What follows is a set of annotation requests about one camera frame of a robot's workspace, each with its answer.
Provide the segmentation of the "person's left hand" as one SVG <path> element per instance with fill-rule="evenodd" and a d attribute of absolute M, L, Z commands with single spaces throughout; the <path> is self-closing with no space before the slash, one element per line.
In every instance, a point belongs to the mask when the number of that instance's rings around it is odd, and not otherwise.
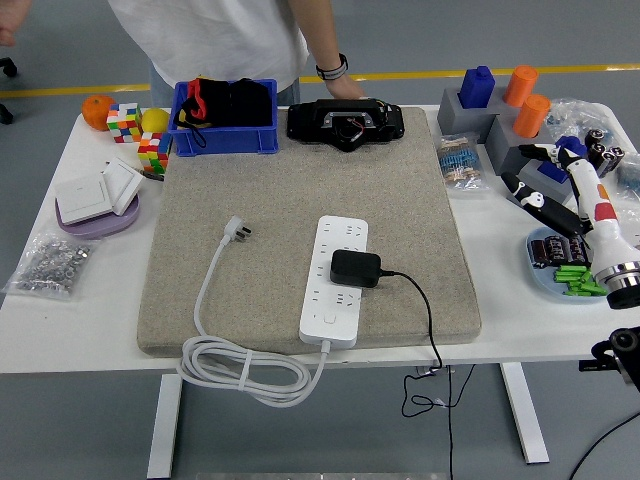
<path fill-rule="evenodd" d="M 343 74 L 333 80 L 325 80 L 324 84 L 334 99 L 357 100 L 367 97 L 367 94 L 359 83 L 353 80 L 348 74 Z"/>

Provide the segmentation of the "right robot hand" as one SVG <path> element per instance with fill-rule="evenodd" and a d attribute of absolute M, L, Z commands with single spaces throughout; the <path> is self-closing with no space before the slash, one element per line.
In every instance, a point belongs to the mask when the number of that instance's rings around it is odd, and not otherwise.
<path fill-rule="evenodd" d="M 581 236 L 591 250 L 597 282 L 638 275 L 639 250 L 623 237 L 607 190 L 589 160 L 553 144 L 524 144 L 518 149 L 526 158 L 549 160 L 568 173 L 578 212 L 532 189 L 515 174 L 502 173 L 503 182 L 521 208 L 564 236 Z"/>

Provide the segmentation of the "person's right hand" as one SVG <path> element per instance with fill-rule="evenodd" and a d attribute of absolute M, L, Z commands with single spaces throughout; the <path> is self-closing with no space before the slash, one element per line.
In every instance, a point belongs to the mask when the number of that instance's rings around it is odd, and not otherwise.
<path fill-rule="evenodd" d="M 31 0 L 0 0 L 0 44 L 13 47 L 15 35 L 26 20 L 32 6 Z"/>

